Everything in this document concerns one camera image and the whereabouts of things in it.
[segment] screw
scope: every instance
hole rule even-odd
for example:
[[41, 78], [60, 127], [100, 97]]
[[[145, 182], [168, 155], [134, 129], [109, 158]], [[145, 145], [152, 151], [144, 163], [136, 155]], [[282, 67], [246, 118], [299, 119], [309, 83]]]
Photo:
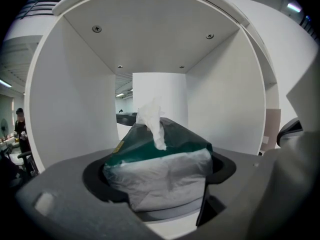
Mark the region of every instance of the screw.
[[214, 38], [214, 36], [215, 36], [214, 34], [207, 34], [205, 38], [206, 39], [212, 39], [212, 38]]
[[101, 30], [102, 30], [102, 28], [100, 26], [98, 26], [98, 25], [94, 25], [92, 27], [92, 31], [95, 32], [95, 33], [100, 33]]

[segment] ceiling light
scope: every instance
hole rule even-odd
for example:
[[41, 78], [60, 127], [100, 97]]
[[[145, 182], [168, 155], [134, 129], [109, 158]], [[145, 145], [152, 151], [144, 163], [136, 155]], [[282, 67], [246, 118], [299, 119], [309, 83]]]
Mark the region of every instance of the ceiling light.
[[301, 8], [293, 5], [292, 3], [288, 3], [287, 7], [289, 7], [290, 9], [296, 11], [297, 13], [300, 13], [301, 12]]
[[7, 82], [3, 81], [2, 79], [0, 79], [0, 84], [2, 84], [5, 87], [11, 88], [11, 84], [8, 84]]

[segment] person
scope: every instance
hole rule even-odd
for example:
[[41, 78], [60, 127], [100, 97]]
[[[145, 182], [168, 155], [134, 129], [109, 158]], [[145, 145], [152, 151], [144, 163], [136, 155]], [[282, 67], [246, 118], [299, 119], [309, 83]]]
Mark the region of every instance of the person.
[[19, 138], [21, 153], [31, 151], [27, 135], [24, 110], [20, 107], [15, 113], [18, 119], [14, 125], [14, 136]]

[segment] desk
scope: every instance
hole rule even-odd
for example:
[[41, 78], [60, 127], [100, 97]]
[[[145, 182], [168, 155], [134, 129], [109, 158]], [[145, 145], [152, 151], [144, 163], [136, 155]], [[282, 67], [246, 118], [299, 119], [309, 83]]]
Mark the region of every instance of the desk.
[[11, 137], [4, 142], [0, 143], [0, 149], [4, 150], [7, 148], [7, 145], [12, 144], [15, 142], [15, 137]]
[[[20, 147], [15, 147], [11, 154], [10, 154], [10, 158], [11, 158], [11, 161], [16, 165], [16, 166], [20, 166], [20, 167], [24, 167], [24, 160], [22, 158], [18, 158], [18, 156], [21, 154], [21, 150], [20, 150]], [[26, 157], [28, 163], [30, 162], [30, 155], [28, 155]]]

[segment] white column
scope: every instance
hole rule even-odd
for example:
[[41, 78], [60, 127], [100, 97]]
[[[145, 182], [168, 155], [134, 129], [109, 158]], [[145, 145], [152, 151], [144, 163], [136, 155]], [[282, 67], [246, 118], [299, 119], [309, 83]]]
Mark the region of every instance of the white column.
[[186, 75], [178, 73], [134, 73], [133, 109], [161, 97], [162, 117], [188, 127]]

